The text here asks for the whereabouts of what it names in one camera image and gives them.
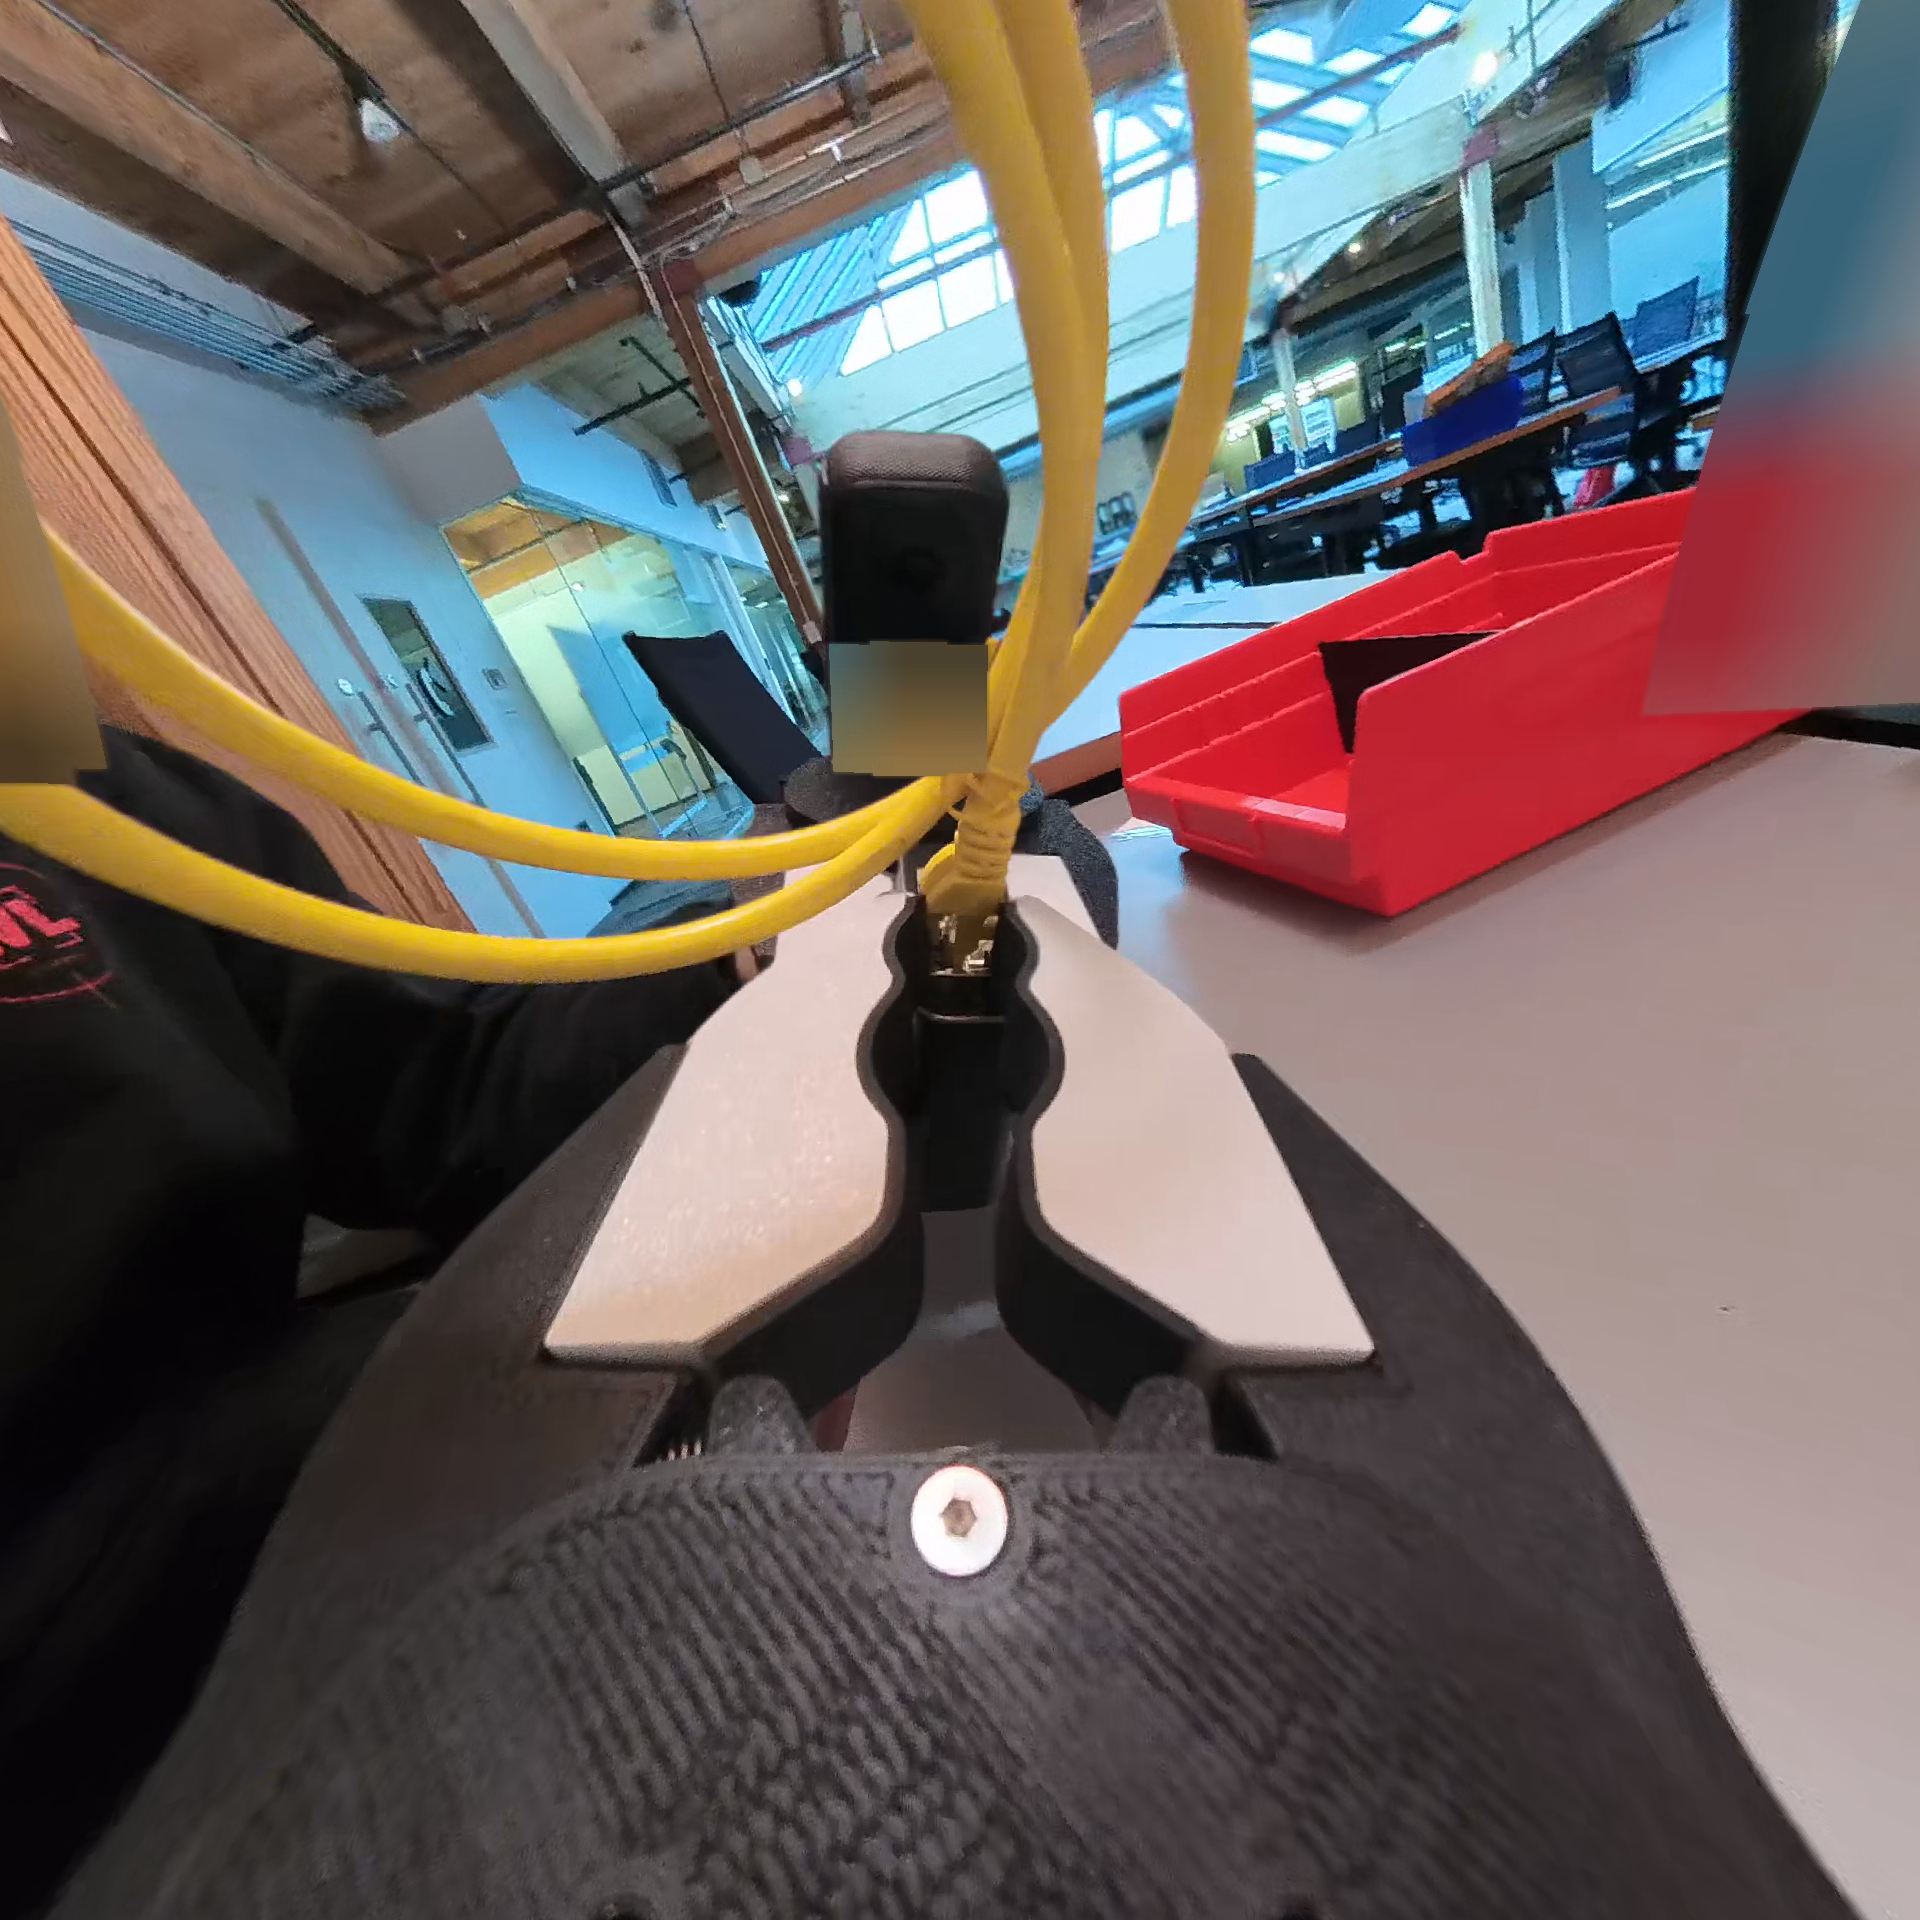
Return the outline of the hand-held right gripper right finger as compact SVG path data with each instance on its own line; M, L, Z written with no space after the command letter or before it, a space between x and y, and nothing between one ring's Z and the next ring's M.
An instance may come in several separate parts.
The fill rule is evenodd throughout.
M1143 1381L1370 1363L1238 1053L1045 895L1003 962L1003 1327L1106 1413Z

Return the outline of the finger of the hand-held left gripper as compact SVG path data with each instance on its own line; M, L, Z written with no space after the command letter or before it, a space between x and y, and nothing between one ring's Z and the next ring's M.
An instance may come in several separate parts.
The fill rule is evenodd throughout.
M1070 867L1056 856L1011 856L1011 902L1045 902L1053 919L1079 923L1104 941Z
M739 946L730 981L750 987L773 962L806 962L823 972L866 968L898 910L904 910L904 862L866 875L851 895Z

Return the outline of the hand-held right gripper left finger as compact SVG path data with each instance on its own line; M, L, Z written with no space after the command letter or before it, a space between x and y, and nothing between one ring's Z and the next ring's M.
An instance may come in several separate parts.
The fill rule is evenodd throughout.
M662 1079L582 1235L542 1356L773 1381L828 1406L926 1314L913 988L898 930L866 968L773 962Z

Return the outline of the black ethernet splitter box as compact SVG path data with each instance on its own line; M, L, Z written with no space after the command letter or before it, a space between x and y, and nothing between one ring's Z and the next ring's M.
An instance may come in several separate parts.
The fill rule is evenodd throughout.
M1034 1085L1034 1009L987 972L929 968L913 1009L913 1148L926 1210L978 1210L999 1200L1011 1129Z

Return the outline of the wooden support column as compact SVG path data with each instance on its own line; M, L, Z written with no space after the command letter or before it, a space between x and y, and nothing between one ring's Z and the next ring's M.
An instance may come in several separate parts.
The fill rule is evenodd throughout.
M687 261L672 261L649 281L653 281L658 323L672 330L672 348L683 356L687 391L695 391L695 404L699 404L699 420L705 420L705 432L723 445L730 493L739 493L739 507L746 507L746 517L758 528L758 549L761 549L761 562L772 562L772 571L779 584L779 601L793 614L801 637L816 643L823 637L823 611L816 611L813 571L801 562L801 541L785 528L785 512L773 496L772 464L761 464L761 450L750 435L746 402L739 402L739 385L730 385L730 377L728 377L728 361L714 348L705 322L699 322L699 278L695 278Z

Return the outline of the black office chair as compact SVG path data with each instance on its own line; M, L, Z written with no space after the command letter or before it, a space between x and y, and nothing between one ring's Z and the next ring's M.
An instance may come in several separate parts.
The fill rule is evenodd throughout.
M662 714L739 779L750 808L779 808L785 774L816 750L761 689L730 635L620 635Z

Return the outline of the skylight window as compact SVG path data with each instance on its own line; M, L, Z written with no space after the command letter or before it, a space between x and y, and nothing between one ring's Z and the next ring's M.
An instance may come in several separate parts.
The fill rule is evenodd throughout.
M1317 19L1248 3L1254 185L1300 180L1376 127L1382 99L1424 52L1457 38L1467 3L1328 3ZM1189 75L1094 99L1106 248L1135 252L1193 220ZM785 391L871 367L969 322L1011 307L1011 261L987 180L954 166L904 205L845 230L758 278L739 307Z

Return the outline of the red plastic bin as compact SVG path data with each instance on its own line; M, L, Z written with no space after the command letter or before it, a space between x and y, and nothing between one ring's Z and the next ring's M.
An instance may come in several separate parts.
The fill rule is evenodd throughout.
M1119 693L1184 848L1405 919L1789 714L1647 714L1694 493L1498 528Z

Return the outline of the person's black hoodie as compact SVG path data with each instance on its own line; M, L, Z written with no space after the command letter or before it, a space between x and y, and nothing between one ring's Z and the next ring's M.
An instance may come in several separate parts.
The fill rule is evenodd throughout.
M330 1399L294 1327L294 1066L330 987L6 828L6 1915L47 1906L171 1744Z

